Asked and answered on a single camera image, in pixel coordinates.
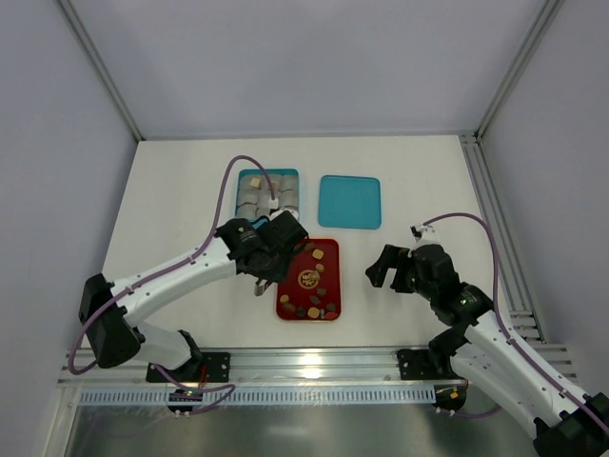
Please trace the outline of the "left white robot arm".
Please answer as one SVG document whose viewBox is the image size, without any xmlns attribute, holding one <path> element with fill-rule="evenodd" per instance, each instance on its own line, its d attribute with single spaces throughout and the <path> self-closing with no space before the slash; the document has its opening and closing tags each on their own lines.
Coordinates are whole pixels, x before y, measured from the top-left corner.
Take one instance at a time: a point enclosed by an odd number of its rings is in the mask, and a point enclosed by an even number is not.
<svg viewBox="0 0 609 457">
<path fill-rule="evenodd" d="M 204 356 L 193 337 L 152 326 L 147 318 L 198 288 L 239 274 L 254 277 L 262 288 L 281 284 L 308 239 L 287 210 L 255 221 L 233 218 L 201 247 L 147 272 L 115 282 L 103 274 L 88 278 L 79 319 L 93 365 L 108 369 L 139 360 L 179 376 L 197 373 Z"/>
</svg>

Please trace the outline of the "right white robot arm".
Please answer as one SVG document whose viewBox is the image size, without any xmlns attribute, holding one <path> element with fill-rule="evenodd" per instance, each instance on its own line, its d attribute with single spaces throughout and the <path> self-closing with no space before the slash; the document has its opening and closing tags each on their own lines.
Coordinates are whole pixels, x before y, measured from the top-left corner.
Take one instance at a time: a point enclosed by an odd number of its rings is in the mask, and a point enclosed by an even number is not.
<svg viewBox="0 0 609 457">
<path fill-rule="evenodd" d="M 365 275 L 379 288 L 390 270 L 391 289 L 420 295 L 447 327 L 427 350 L 440 375 L 473 382 L 526 430 L 540 456 L 607 452 L 607 396 L 586 393 L 539 356 L 481 289 L 460 279 L 440 245 L 387 245 Z"/>
</svg>

